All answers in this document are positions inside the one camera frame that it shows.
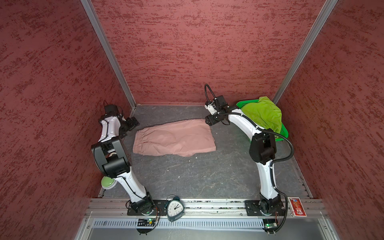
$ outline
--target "teal alarm clock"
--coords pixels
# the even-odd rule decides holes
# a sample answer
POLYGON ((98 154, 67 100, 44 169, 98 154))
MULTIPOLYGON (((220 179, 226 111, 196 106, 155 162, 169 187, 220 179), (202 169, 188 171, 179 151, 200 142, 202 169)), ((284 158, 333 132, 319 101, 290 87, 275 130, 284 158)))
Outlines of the teal alarm clock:
POLYGON ((167 217, 170 222, 174 222, 184 215, 184 205, 180 198, 176 196, 165 203, 165 209, 167 210, 167 217))

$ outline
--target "dark gray marble surface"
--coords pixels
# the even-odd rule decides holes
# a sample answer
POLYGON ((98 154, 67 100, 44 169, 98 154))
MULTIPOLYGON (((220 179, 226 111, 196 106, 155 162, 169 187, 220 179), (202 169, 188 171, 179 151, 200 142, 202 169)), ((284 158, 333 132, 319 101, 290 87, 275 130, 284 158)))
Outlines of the dark gray marble surface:
MULTIPOLYGON (((205 118, 209 112, 201 106, 138 106, 135 117, 140 123, 124 143, 130 151, 133 172, 154 198, 174 194, 183 198, 258 199, 260 179, 256 163, 249 156, 250 142, 235 125, 217 123, 211 127, 216 151, 191 157, 178 155, 143 156, 132 153, 136 131, 145 127, 185 119, 205 118)), ((290 152, 287 143, 277 142, 276 158, 290 152)), ((292 159, 275 164, 278 188, 288 196, 307 196, 294 171, 292 159)), ((104 192, 103 197, 129 197, 121 185, 104 192)))

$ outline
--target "green basket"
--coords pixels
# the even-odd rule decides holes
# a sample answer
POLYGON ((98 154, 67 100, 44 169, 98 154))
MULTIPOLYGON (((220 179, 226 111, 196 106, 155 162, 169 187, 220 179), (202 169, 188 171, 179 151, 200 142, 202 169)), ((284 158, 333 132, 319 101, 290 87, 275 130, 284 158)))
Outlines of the green basket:
MULTIPOLYGON (((258 101, 259 101, 259 99, 240 101, 240 102, 236 103, 236 106, 238 106, 241 109, 247 103, 256 103, 258 101)), ((283 123, 281 124, 281 132, 280 132, 280 134, 283 135, 284 137, 288 137, 288 131, 285 128, 283 123)), ((283 140, 282 138, 276 138, 276 141, 282 141, 282 140, 283 140)))

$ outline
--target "pink fabric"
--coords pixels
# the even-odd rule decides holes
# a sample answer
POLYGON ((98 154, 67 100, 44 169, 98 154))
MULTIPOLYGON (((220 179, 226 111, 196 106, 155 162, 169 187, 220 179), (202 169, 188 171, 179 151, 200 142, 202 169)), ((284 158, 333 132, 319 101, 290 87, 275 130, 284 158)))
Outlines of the pink fabric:
POLYGON ((133 144, 134 153, 151 156, 177 154, 188 157, 212 151, 216 151, 215 140, 204 119, 146 127, 136 133, 133 144))

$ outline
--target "textured red wall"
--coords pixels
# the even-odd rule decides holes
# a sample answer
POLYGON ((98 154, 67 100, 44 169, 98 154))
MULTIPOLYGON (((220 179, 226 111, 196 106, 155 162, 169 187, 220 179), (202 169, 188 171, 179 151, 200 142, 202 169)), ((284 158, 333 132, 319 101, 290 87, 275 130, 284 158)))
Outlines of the textured red wall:
POLYGON ((273 97, 324 0, 93 0, 138 103, 273 97))
POLYGON ((383 239, 384 2, 339 0, 279 102, 343 239, 383 239))
POLYGON ((103 100, 128 101, 79 0, 0 6, 0 239, 73 239, 103 100))

